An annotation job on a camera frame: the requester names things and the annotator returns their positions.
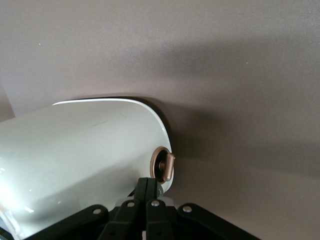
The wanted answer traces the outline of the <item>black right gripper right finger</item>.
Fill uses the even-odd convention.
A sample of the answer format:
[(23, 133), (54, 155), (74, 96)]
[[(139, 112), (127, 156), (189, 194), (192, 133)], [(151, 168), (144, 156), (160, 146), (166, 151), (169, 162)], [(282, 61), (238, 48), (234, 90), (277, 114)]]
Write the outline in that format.
[(171, 199), (158, 196), (158, 182), (147, 178), (146, 238), (148, 240), (257, 240), (205, 208), (185, 203), (175, 208)]

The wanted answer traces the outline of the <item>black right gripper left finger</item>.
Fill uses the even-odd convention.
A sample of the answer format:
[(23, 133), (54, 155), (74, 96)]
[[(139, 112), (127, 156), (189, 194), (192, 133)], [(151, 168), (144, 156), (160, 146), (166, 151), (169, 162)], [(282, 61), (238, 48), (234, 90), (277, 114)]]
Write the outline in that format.
[(129, 240), (139, 239), (134, 228), (145, 200), (148, 178), (138, 180), (133, 197), (108, 211), (103, 205), (92, 205), (32, 236), (29, 240)]

